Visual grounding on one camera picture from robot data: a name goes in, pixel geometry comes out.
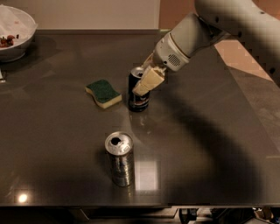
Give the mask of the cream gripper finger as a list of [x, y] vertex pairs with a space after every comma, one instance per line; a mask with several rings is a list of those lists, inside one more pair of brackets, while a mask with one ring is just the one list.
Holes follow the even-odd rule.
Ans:
[[148, 67], [154, 67], [154, 62], [153, 62], [153, 53], [151, 53], [145, 62], [141, 65], [141, 68], [147, 69]]
[[165, 69], [159, 66], [147, 66], [140, 81], [133, 87], [135, 95], [143, 96], [159, 86], [165, 80]]

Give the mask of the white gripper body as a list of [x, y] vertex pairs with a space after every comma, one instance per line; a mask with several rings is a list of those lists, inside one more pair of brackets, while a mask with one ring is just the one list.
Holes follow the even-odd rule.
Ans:
[[169, 31], [157, 42], [152, 59], [155, 64], [177, 72], [189, 62], [189, 50], [189, 45], [181, 35]]

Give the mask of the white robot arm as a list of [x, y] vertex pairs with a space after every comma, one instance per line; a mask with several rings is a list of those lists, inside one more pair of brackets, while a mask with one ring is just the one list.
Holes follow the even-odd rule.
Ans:
[[236, 38], [280, 86], [280, 20], [252, 0], [194, 0], [194, 6], [196, 11], [167, 32], [142, 64], [135, 95], [147, 94], [165, 80], [168, 70], [177, 72], [195, 53], [227, 35]]

